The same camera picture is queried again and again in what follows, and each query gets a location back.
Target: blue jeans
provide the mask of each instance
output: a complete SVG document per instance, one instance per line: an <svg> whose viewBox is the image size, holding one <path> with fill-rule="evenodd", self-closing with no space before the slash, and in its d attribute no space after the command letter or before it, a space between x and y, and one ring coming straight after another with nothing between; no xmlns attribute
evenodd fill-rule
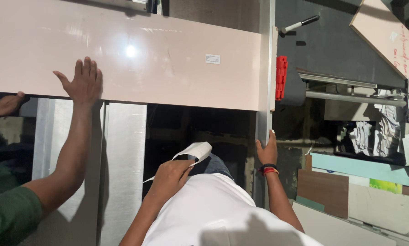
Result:
<svg viewBox="0 0 409 246"><path fill-rule="evenodd" d="M195 156L188 155L188 160L193 159L196 159ZM194 176L201 173L221 173L233 180L229 170L227 169L226 165L224 165L223 160L212 153L209 154L206 159L202 160L202 162L196 164L194 168L189 172L188 176Z"/></svg>

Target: black bracelet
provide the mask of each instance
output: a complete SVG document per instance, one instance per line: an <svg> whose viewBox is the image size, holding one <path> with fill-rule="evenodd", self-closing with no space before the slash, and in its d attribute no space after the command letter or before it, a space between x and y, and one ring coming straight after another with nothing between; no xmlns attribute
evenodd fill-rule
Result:
<svg viewBox="0 0 409 246"><path fill-rule="evenodd" d="M264 168L266 167L273 167L276 170L278 169L275 164L268 163L268 164L262 165L262 167L258 169L258 172L264 173Z"/></svg>

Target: red plastic clamp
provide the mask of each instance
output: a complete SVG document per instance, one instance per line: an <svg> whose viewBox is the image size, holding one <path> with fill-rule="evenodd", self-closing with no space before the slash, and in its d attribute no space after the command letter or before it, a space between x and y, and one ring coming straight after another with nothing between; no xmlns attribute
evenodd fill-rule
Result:
<svg viewBox="0 0 409 246"><path fill-rule="evenodd" d="M280 101L284 98L286 70L288 62L286 56L279 56L276 59L276 100Z"/></svg>

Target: white label sticker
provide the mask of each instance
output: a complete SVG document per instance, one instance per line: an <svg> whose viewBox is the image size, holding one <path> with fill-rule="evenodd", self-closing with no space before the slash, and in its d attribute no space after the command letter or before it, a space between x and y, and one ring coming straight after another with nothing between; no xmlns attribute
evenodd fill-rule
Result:
<svg viewBox="0 0 409 246"><path fill-rule="evenodd" d="M206 54L206 63L220 64L220 56Z"/></svg>
<svg viewBox="0 0 409 246"><path fill-rule="evenodd" d="M394 31L392 31L391 34L390 34L389 40L390 40L392 43L394 43L394 41L395 41L395 39L396 39L397 36L398 36L398 34L397 34L396 32L394 32Z"/></svg>

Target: metal rod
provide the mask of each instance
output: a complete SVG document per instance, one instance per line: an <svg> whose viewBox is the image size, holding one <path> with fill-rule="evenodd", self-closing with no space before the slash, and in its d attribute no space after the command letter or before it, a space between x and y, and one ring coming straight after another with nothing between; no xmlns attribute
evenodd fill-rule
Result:
<svg viewBox="0 0 409 246"><path fill-rule="evenodd" d="M347 101L347 102L354 102L354 103L382 104L382 105L391 105L391 106L396 106L396 107L404 107L405 105L407 105L407 102L404 100L388 100L388 99L371 98L371 97L346 96L346 95L326 93L326 92L306 91L306 97Z"/></svg>
<svg viewBox="0 0 409 246"><path fill-rule="evenodd" d="M366 88L376 88L377 87L377 85L375 84L369 84L369 83L345 80L345 79L337 79L337 78L332 78L332 77L317 76L317 75L311 75L311 74L304 74L301 72L299 72L299 76L301 79L320 81L320 82L326 82L326 83L343 84L343 85L366 87Z"/></svg>

